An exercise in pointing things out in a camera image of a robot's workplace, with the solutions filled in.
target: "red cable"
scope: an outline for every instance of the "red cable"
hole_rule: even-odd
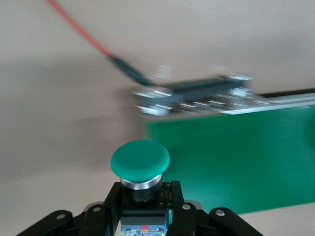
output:
[[[99,42],[96,41],[92,36],[90,36],[84,29],[82,29],[70,16],[58,5],[55,0],[46,0],[50,4],[50,6],[60,14],[60,16],[72,27],[74,28],[80,35],[82,35],[89,43],[91,43],[94,47],[96,47],[101,53],[115,58],[115,56],[108,51],[105,47],[103,47]]]

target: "beige background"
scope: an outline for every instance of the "beige background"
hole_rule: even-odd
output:
[[[156,83],[242,73],[257,93],[315,87],[313,0],[60,3]],[[45,1],[0,1],[0,235],[106,197],[111,154],[141,138],[137,87]],[[244,217],[269,236],[315,233],[314,204]]]

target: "silver metal ring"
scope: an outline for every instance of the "silver metal ring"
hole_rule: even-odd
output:
[[[131,182],[123,178],[120,179],[120,182],[125,187],[133,189],[133,190],[145,190],[156,185],[161,179],[162,179],[162,174],[146,182]]]

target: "green board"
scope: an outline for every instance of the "green board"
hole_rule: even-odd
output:
[[[170,153],[164,181],[205,211],[236,213],[315,202],[315,106],[143,121]]]

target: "screw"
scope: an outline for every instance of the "screw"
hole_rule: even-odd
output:
[[[98,212],[98,211],[100,211],[100,210],[101,210],[100,207],[95,207],[95,208],[93,209],[94,212]]]
[[[57,217],[56,217],[57,220],[61,220],[64,218],[65,218],[65,214],[60,214],[60,215],[57,215]]]
[[[182,209],[184,209],[184,210],[190,210],[190,205],[189,204],[184,204],[183,206],[182,206]]]
[[[224,213],[223,210],[218,209],[218,210],[216,210],[216,215],[218,215],[218,216],[225,216],[225,213]]]

